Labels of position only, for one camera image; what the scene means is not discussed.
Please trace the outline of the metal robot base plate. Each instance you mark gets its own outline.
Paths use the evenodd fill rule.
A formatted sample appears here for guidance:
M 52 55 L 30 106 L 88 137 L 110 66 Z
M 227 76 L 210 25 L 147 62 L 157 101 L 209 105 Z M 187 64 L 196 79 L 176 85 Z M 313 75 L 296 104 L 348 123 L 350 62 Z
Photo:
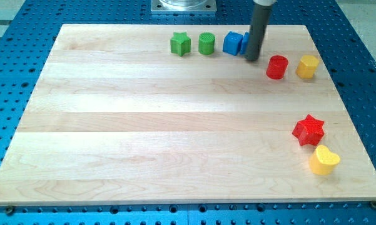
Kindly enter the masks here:
M 151 0 L 152 14 L 214 14 L 216 0 Z

